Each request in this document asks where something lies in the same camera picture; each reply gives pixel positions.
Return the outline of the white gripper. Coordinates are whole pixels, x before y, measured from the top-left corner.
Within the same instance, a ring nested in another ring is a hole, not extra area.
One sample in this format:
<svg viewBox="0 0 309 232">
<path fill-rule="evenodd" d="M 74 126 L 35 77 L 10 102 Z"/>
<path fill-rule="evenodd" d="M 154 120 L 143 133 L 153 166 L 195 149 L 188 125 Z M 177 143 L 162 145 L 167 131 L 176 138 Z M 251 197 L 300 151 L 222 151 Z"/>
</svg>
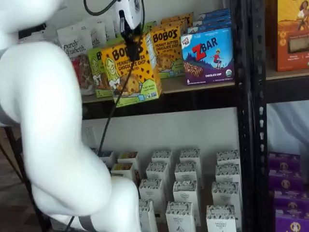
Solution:
<svg viewBox="0 0 309 232">
<path fill-rule="evenodd" d="M 135 30 L 125 36 L 126 54 L 131 62 L 139 59 L 140 39 L 143 36 L 141 0 L 117 0 L 115 3 L 116 22 L 121 33 Z"/>
</svg>

